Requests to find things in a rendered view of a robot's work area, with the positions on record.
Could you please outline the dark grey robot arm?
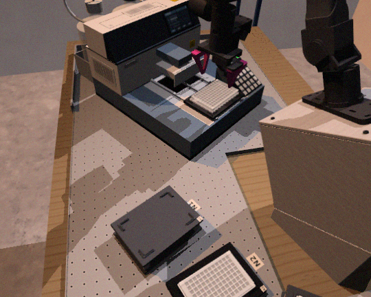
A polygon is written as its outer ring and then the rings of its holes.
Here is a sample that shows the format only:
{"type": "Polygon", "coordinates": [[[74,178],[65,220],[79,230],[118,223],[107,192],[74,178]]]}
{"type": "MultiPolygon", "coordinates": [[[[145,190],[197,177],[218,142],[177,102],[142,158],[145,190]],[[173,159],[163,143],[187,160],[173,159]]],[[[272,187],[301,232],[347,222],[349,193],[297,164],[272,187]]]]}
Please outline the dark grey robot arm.
{"type": "MultiPolygon", "coordinates": [[[[251,32],[253,19],[236,16],[238,0],[189,0],[189,11],[211,21],[218,32],[232,32],[229,52],[251,32]]],[[[322,72],[324,90],[302,102],[360,125],[371,124],[371,99],[361,93],[361,53],[354,44],[353,19],[346,0],[306,0],[306,29],[301,30],[305,59],[322,72]],[[306,48],[306,49],[305,49],[306,48]],[[305,53],[306,52],[306,53],[305,53]]]]}

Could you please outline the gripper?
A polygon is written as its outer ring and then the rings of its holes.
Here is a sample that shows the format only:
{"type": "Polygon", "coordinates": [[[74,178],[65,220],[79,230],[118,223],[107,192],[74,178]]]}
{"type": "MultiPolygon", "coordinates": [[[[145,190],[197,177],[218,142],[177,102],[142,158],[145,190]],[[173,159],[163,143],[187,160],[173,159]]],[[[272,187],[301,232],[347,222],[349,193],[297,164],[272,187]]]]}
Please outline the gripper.
{"type": "Polygon", "coordinates": [[[232,52],[229,52],[230,43],[232,38],[232,32],[218,32],[210,27],[210,38],[196,47],[191,52],[193,59],[195,60],[200,73],[203,75],[207,68],[210,55],[212,55],[212,62],[216,63],[227,69],[227,84],[228,88],[231,88],[236,81],[238,75],[246,67],[247,61],[237,60],[232,63],[232,59],[235,57],[242,56],[242,50],[236,48],[232,52]],[[203,67],[200,61],[200,57],[204,55],[203,67]]]}

